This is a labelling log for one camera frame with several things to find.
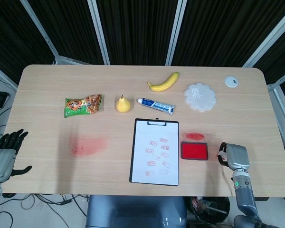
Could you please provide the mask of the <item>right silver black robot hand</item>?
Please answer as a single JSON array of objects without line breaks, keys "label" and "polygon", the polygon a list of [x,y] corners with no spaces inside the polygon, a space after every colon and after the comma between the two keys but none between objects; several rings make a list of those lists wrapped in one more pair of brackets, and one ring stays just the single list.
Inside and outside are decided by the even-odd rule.
[{"label": "right silver black robot hand", "polygon": [[232,171],[249,169],[249,158],[244,146],[223,142],[217,154],[219,163]]}]

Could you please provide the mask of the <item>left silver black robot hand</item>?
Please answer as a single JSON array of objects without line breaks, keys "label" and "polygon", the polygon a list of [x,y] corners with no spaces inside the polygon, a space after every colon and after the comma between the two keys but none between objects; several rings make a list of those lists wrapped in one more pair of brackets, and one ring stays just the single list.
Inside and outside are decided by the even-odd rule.
[{"label": "left silver black robot hand", "polygon": [[20,129],[0,138],[0,183],[6,182],[12,176],[23,175],[32,169],[31,165],[22,170],[14,169],[16,157],[27,135],[28,132]]}]

